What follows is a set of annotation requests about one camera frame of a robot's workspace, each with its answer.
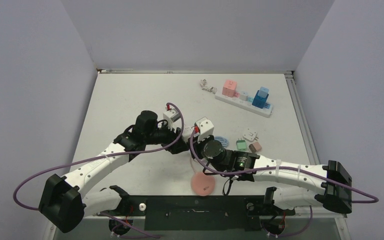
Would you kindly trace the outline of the white cube adapter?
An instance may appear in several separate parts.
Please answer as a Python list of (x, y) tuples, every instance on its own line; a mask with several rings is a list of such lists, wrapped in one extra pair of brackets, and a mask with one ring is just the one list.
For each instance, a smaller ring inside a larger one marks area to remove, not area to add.
[(184, 141), (184, 142), (188, 142), (189, 141), (189, 138), (191, 137), (192, 133), (194, 132), (195, 130), (195, 126), (185, 126), (183, 128), (183, 132), (182, 132), (182, 136), (181, 136), (181, 139)]

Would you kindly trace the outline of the pink round disc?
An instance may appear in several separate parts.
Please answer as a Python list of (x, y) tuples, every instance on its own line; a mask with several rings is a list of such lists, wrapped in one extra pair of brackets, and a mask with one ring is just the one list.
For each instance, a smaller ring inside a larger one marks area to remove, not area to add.
[(198, 196), (208, 196), (215, 190), (216, 179), (212, 175), (205, 175), (203, 172), (196, 172), (191, 180), (190, 187)]

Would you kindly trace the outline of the green plug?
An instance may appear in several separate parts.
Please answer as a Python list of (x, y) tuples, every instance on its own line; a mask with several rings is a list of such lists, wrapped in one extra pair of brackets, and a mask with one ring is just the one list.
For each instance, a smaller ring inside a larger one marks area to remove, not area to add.
[(246, 151), (248, 149), (247, 142), (243, 139), (239, 139), (235, 143), (238, 151)]

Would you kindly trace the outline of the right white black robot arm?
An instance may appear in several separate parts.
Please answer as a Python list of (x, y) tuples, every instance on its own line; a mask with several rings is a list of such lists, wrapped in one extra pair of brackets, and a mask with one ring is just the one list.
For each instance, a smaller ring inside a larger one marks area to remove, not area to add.
[(281, 186), (265, 189), (262, 207), (269, 214), (307, 206), (323, 207), (338, 214), (352, 212), (353, 179), (338, 161), (297, 164), (252, 152), (227, 150), (213, 137), (200, 142), (192, 137), (182, 140), (206, 175), (219, 175), (231, 181), (279, 183)]

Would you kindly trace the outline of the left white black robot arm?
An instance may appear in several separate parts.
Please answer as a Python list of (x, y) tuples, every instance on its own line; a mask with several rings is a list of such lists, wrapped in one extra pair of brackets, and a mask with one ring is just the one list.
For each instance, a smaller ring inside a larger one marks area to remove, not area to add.
[(45, 182), (38, 210), (63, 233), (75, 229), (86, 216), (111, 210), (116, 215), (128, 211), (128, 194), (110, 186), (95, 199), (87, 193), (107, 175), (148, 152), (148, 145), (179, 154), (188, 150), (184, 140), (183, 114), (168, 106), (163, 119), (155, 112), (143, 110), (133, 125), (127, 127), (96, 157), (85, 159), (82, 166), (63, 176), (51, 175)]

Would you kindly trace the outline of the white flat plug adapter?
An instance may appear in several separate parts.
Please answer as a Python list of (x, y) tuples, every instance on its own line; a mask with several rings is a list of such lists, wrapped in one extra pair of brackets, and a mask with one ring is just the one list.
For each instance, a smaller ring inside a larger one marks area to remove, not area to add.
[(243, 130), (242, 138), (248, 142), (255, 142), (259, 139), (257, 131), (251, 127), (246, 127)]

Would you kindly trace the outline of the small pink plug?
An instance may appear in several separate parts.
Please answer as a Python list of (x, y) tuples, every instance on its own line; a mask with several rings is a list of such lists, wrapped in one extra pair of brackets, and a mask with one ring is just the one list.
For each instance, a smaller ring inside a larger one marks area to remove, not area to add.
[(255, 141), (255, 142), (252, 142), (249, 146), (248, 146), (249, 150), (252, 152), (252, 153), (257, 153), (257, 152), (260, 152), (262, 150), (262, 146), (261, 144), (258, 142), (258, 141)]

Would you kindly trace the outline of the small white plug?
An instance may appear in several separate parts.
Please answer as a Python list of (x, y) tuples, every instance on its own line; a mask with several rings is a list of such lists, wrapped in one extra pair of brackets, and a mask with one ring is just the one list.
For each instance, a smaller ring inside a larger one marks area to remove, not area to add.
[(247, 102), (248, 101), (248, 97), (249, 97), (249, 94), (246, 91), (241, 91), (239, 93), (239, 99), (242, 100), (242, 101)]

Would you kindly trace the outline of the light blue plug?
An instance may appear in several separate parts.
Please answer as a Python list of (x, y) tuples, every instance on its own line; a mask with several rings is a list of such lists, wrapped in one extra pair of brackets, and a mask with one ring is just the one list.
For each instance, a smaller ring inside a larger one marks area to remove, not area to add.
[(258, 93), (257, 95), (260, 97), (260, 98), (266, 98), (268, 95), (269, 95), (269, 89), (266, 88), (266, 87), (260, 87), (260, 89), (258, 90)]

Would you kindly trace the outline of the pink cube adapter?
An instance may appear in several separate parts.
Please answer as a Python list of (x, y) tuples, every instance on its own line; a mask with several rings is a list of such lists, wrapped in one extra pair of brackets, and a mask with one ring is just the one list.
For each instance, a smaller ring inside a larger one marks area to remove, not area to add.
[(234, 80), (227, 79), (222, 87), (222, 95), (233, 98), (236, 93), (237, 82)]

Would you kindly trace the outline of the dark blue cube adapter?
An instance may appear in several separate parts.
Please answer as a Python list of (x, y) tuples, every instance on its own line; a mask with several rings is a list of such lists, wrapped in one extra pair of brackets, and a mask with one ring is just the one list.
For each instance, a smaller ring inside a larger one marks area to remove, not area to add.
[(254, 106), (254, 107), (257, 107), (259, 109), (263, 109), (267, 105), (268, 97), (269, 97), (269, 94), (268, 94), (268, 96), (266, 98), (259, 97), (258, 96), (258, 91), (257, 91), (257, 93), (255, 94), (255, 96), (253, 98), (253, 101), (252, 101), (251, 105)]

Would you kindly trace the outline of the white power strip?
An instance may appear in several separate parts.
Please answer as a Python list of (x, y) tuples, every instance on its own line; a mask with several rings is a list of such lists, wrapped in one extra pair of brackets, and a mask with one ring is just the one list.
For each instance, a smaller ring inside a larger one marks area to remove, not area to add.
[(229, 105), (235, 106), (237, 108), (249, 111), (251, 113), (257, 114), (259, 116), (263, 116), (266, 118), (269, 118), (273, 113), (273, 106), (270, 103), (267, 103), (265, 107), (258, 108), (254, 105), (252, 105), (252, 101), (244, 101), (239, 99), (238, 97), (229, 97), (222, 95), (220, 92), (217, 92), (214, 95), (214, 98), (216, 100), (222, 101), (224, 103), (227, 103)]

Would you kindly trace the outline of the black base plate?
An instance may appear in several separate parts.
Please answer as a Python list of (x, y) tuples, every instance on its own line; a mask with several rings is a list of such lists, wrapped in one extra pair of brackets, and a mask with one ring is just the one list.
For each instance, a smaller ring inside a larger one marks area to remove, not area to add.
[(106, 213), (143, 217), (146, 231), (257, 231), (261, 220), (296, 212), (268, 204), (263, 195), (130, 195)]

